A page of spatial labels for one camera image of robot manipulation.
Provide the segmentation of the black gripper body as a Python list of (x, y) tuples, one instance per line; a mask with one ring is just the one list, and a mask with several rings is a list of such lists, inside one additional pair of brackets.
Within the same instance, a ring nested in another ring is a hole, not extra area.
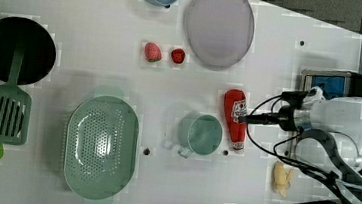
[(285, 91), (281, 94), (280, 99), (286, 102), (277, 113), (273, 113), (272, 117), (275, 118), (275, 124), (284, 131), (294, 132), (298, 130), (295, 125), (294, 113), (302, 107), (307, 92), (302, 91)]

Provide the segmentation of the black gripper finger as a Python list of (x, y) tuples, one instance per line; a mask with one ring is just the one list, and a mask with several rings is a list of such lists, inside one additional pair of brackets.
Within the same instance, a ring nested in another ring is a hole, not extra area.
[(247, 115), (248, 119), (258, 119), (258, 120), (264, 120), (267, 119), (268, 115), (267, 114), (252, 114), (252, 115)]
[(252, 124), (264, 125), (264, 124), (267, 124), (268, 121), (266, 119), (259, 119), (259, 118), (255, 118), (255, 117), (242, 116), (242, 117), (238, 117), (238, 122), (239, 123), (246, 123), (248, 125), (252, 125)]

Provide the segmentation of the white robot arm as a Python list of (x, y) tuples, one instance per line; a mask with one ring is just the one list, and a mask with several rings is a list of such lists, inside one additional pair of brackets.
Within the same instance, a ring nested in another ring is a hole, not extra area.
[(327, 99), (323, 93), (318, 86), (285, 91), (271, 98), (285, 101), (279, 111), (240, 111), (235, 120), (293, 132), (293, 154), (283, 156), (273, 149), (270, 155), (318, 180), (343, 204), (362, 204), (362, 97)]

